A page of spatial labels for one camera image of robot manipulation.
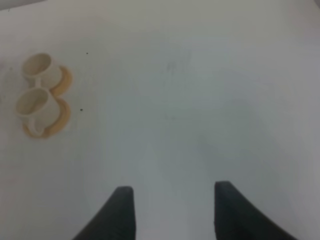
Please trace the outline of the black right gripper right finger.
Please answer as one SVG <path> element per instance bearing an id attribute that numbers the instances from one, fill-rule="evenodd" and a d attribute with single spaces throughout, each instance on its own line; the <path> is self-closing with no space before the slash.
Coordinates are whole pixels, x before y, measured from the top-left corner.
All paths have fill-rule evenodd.
<path id="1" fill-rule="evenodd" d="M 259 211 L 229 181 L 214 185 L 214 230 L 217 240 L 294 240 Z"/>

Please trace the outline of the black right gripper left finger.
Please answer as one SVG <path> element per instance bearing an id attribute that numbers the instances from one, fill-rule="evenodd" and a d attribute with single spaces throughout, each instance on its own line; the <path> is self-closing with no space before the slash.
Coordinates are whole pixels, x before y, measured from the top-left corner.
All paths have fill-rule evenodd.
<path id="1" fill-rule="evenodd" d="M 117 187 L 75 240 L 135 240 L 137 232 L 134 190 Z"/>

